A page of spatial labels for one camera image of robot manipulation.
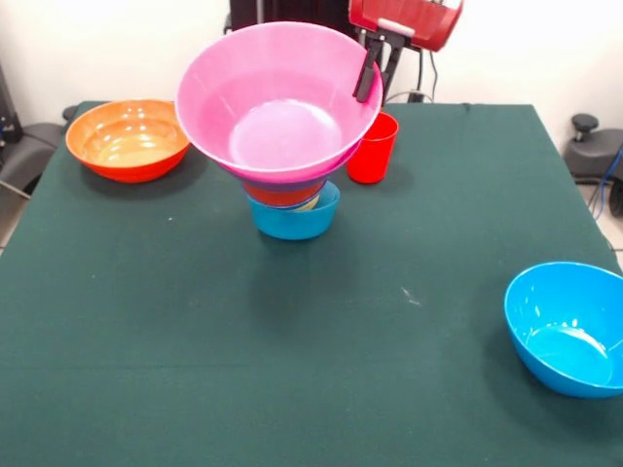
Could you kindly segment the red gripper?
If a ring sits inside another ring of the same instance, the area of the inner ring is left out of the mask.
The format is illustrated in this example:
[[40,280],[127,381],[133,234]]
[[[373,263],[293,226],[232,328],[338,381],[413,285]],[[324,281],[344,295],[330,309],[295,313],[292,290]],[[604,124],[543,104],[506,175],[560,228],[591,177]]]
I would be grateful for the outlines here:
[[463,1],[351,0],[348,18],[366,32],[366,55],[352,96],[359,103],[369,99],[376,79],[375,68],[384,42],[390,53],[382,72],[388,93],[404,48],[438,52],[447,43],[462,13]]

